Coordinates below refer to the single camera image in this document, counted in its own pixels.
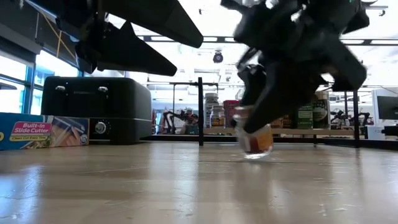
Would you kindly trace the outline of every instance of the can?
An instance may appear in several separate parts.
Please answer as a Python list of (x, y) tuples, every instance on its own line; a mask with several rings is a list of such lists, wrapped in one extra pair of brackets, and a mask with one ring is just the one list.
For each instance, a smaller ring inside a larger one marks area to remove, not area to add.
[(329, 92), (318, 91), (315, 95), (318, 99), (312, 103), (313, 128), (328, 129), (330, 127)]

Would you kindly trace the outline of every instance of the toaster knob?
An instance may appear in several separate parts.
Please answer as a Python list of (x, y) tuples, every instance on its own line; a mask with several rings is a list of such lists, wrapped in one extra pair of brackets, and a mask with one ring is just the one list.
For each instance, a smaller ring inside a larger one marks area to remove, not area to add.
[(95, 125), (95, 132), (98, 134), (104, 134), (106, 131), (106, 124), (104, 122), (98, 122)]

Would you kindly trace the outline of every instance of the window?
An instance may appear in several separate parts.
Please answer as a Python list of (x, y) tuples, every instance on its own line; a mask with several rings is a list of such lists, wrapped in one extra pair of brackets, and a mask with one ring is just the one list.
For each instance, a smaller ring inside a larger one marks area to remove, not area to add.
[(16, 90), (0, 90), (0, 112), (21, 113), (24, 104), (25, 87), (20, 84), (1, 80), (0, 82), (15, 86)]
[(77, 77), (78, 70), (42, 50), (36, 56), (35, 84), (44, 85), (44, 80), (50, 76)]
[(31, 114), (40, 115), (42, 111), (42, 90), (33, 90), (32, 108), (30, 109)]
[(102, 72), (99, 70), (95, 70), (92, 74), (84, 73), (85, 77), (124, 77), (124, 75), (120, 71), (116, 70), (103, 70)]
[(0, 56), (0, 74), (26, 80), (26, 65)]

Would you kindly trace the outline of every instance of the pole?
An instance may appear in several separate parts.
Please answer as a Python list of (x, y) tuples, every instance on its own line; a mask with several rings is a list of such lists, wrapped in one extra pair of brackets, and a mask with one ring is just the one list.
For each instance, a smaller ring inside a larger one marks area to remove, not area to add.
[(346, 114), (346, 119), (348, 119), (348, 101), (347, 101), (347, 92), (344, 92), (344, 110)]
[[(175, 85), (173, 84), (173, 114), (174, 114), (174, 108), (175, 108)], [(170, 119), (172, 120), (172, 124), (174, 127), (174, 116), (171, 116)]]
[(203, 109), (203, 80), (201, 77), (198, 78), (198, 107), (199, 107), (199, 146), (203, 146), (203, 120), (204, 120), (204, 109)]
[(359, 148), (359, 109), (358, 109), (358, 91), (354, 92), (354, 146)]
[(28, 105), (28, 113), (32, 112), (32, 104), (33, 104), (33, 91), (35, 89), (35, 74), (36, 74), (36, 63), (33, 64), (32, 69), (32, 77), (30, 80), (30, 93), (29, 93), (29, 105)]

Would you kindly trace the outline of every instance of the person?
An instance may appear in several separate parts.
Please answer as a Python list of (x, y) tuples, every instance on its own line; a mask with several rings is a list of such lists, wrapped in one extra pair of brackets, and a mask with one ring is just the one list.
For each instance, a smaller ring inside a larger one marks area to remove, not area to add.
[(199, 135), (198, 115), (191, 115), (192, 120), (186, 121), (180, 130), (180, 134), (197, 134)]

